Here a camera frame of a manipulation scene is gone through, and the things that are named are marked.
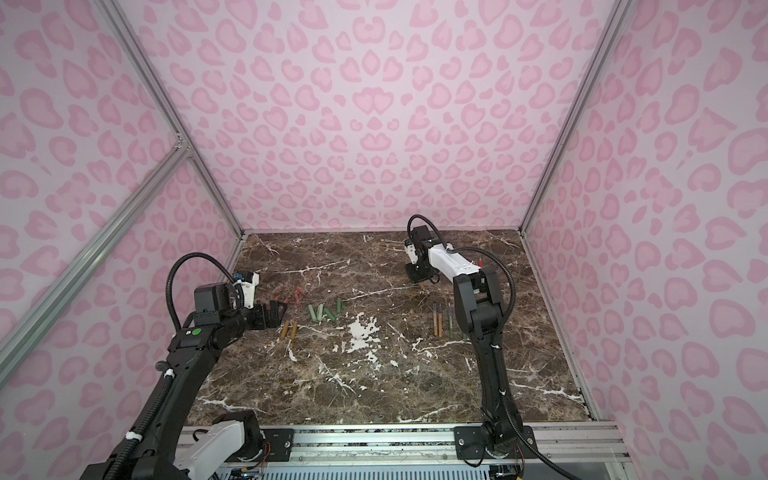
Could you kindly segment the green pen front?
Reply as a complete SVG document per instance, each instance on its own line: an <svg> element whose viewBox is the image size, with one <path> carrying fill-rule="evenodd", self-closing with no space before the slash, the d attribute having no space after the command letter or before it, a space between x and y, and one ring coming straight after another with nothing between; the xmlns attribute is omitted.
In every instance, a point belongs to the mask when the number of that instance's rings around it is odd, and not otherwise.
<svg viewBox="0 0 768 480"><path fill-rule="evenodd" d="M448 303L446 306L446 318L447 318L447 325L448 325L448 337L453 338L454 336L454 320L453 320L453 305L452 303Z"/></svg>

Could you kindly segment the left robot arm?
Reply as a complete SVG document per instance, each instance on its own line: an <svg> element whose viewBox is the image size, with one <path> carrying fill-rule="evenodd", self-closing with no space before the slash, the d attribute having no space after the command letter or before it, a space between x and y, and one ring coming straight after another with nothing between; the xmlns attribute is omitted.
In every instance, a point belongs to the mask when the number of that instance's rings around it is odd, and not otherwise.
<svg viewBox="0 0 768 480"><path fill-rule="evenodd" d="M278 327L287 304L230 301L223 283L198 287L195 310L175 334L137 420L107 460L88 465L84 479L209 479L230 459L260 463L271 446L252 410L225 414L183 453L177 451L199 390L223 351L249 330Z"/></svg>

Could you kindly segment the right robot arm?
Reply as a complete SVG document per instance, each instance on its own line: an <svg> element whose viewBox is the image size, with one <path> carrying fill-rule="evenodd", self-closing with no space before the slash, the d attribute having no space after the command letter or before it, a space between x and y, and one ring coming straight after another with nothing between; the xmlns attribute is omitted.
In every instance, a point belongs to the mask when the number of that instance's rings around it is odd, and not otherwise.
<svg viewBox="0 0 768 480"><path fill-rule="evenodd" d="M486 249L453 246L423 215L408 220L406 234L405 271L410 281L436 283L442 276L452 284L454 318L477 359L483 454L500 458L517 453L525 442L523 420L512 398L503 352L504 327L516 302L511 271Z"/></svg>

